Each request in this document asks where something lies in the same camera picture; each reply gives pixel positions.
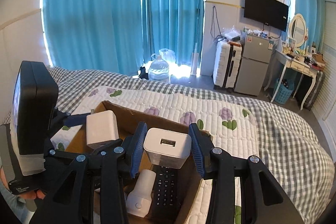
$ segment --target vanity table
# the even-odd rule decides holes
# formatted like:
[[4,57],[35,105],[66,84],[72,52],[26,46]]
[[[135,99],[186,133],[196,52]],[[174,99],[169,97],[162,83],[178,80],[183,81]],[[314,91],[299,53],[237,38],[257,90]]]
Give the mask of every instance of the vanity table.
[[299,87],[300,87],[300,84],[301,84],[301,81],[302,81],[302,78],[303,78],[303,75],[308,75],[312,78],[312,82],[311,82],[311,85],[310,85],[310,88],[309,90],[307,91],[302,103],[301,103],[301,110],[303,109],[303,104],[305,103],[305,100],[307,99],[307,97],[309,96],[310,92],[312,91],[312,89],[314,88],[314,85],[315,85],[315,82],[316,82],[316,75],[317,75],[317,70],[315,70],[314,68],[310,67],[309,65],[307,65],[306,63],[303,63],[303,62],[299,62],[287,55],[285,55],[284,53],[282,53],[281,51],[279,50],[276,50],[275,52],[275,60],[273,60],[272,62],[272,66],[271,66],[271,70],[270,70],[270,76],[269,76],[269,79],[268,79],[268,83],[267,83],[267,86],[265,86],[264,90],[267,90],[270,83],[271,83],[271,80],[272,80],[272,74],[273,74],[273,69],[274,69],[274,64],[276,63],[276,61],[278,60],[280,63],[283,64],[283,70],[282,70],[282,73],[281,73],[281,77],[280,77],[280,81],[277,85],[277,87],[274,87],[276,90],[274,92],[274,95],[271,99],[271,103],[273,102],[275,96],[277,95],[277,92],[279,90],[279,87],[280,85],[282,85],[282,79],[285,75],[285,72],[286,72],[286,69],[287,68],[291,68],[295,71],[298,71],[301,73],[301,77],[300,77],[300,81],[299,81],[299,84],[297,85],[296,87],[296,90],[294,92],[294,95],[293,97],[295,97],[296,95],[296,92],[298,91]]

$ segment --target remote control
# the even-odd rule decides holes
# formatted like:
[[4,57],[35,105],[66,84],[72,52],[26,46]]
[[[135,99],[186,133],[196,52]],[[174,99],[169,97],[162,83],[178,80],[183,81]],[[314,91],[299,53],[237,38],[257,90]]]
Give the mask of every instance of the remote control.
[[175,220],[179,212],[177,199],[177,169],[155,165],[152,217]]

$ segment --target mirror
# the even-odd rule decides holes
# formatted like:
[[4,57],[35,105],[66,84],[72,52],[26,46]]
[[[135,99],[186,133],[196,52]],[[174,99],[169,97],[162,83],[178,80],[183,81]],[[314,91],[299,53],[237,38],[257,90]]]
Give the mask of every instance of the mirror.
[[289,37],[296,41],[296,47],[301,47],[305,42],[307,26],[301,14],[296,14],[289,24]]

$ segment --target refrigerator door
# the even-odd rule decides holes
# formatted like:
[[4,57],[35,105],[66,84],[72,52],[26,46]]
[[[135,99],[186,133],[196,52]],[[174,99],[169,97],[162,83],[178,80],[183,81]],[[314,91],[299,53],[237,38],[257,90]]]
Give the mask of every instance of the refrigerator door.
[[268,64],[242,58],[235,92],[258,96],[264,82]]
[[268,46],[268,39],[246,35],[243,57],[269,63],[272,50],[269,50]]

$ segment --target blue plastic basket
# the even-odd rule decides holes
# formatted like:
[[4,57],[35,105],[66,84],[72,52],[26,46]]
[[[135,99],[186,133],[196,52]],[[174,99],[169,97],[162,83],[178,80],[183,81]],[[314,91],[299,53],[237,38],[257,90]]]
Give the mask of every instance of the blue plastic basket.
[[[275,86],[274,86],[274,89],[273,89],[273,95],[275,93],[275,90],[278,86],[279,81],[280,81],[280,79],[276,79],[276,81],[275,81]],[[280,87],[279,87],[278,93],[274,98],[274,100],[281,105],[283,105],[287,102],[288,98],[290,97],[290,95],[292,94],[292,92],[294,90],[294,82],[290,79],[287,79],[287,83],[288,83],[288,88],[286,88],[283,84],[281,84]]]

